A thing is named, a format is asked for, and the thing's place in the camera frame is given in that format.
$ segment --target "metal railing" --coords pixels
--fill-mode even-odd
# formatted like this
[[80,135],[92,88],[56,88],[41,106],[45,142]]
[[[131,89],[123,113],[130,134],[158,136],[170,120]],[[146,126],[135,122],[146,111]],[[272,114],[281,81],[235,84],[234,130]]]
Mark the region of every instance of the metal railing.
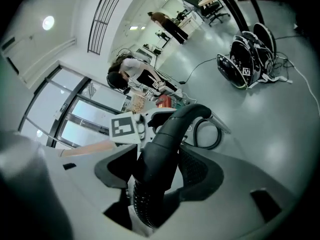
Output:
[[92,20],[87,52],[100,55],[110,18],[119,0],[100,0]]

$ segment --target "grey floor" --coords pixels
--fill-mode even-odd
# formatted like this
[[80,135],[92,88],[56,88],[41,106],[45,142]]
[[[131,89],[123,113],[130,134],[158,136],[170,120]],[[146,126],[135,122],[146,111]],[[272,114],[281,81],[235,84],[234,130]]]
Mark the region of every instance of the grey floor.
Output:
[[[258,4],[275,38],[297,35],[293,30],[295,14],[287,5],[274,1]],[[239,5],[249,25],[257,22],[249,1]],[[237,32],[232,17],[225,16],[222,24],[215,21],[212,27],[202,24],[160,70],[185,81],[199,63],[215,58],[218,53],[228,54]],[[288,37],[276,44],[277,50],[285,53],[306,76],[320,101],[320,64],[308,40]],[[320,118],[304,79],[293,68],[288,73],[293,84],[276,82],[238,90],[218,72],[217,62],[212,60],[193,72],[183,91],[209,107],[232,130],[231,135],[224,135],[216,152],[253,163],[299,197],[318,163]],[[202,127],[199,144],[211,143],[215,131],[212,126]]]

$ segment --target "wall light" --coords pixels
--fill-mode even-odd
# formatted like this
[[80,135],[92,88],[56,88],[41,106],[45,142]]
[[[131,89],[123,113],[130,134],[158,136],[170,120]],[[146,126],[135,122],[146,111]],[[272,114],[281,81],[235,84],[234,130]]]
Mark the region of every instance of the wall light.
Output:
[[45,17],[45,19],[42,22],[42,27],[44,30],[51,29],[55,24],[55,18],[52,16]]

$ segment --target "red object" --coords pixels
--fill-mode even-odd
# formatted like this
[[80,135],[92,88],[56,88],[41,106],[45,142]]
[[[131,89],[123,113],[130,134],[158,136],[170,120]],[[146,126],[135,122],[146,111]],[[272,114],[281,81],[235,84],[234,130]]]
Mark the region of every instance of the red object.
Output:
[[171,108],[171,98],[167,95],[161,95],[155,103],[157,108]]

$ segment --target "woman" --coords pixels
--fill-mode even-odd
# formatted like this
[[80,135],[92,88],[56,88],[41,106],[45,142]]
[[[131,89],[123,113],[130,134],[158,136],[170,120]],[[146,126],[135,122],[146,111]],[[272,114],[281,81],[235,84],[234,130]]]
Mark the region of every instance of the woman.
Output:
[[[161,78],[151,65],[131,55],[121,55],[115,60],[109,68],[107,81],[110,87],[120,90],[125,90],[128,87],[139,88],[140,86],[134,81],[139,82],[140,85],[143,84],[149,88],[156,89],[160,93],[165,91],[167,86],[173,93],[182,98],[181,89]],[[131,90],[139,96],[147,96],[146,93],[139,90]]]

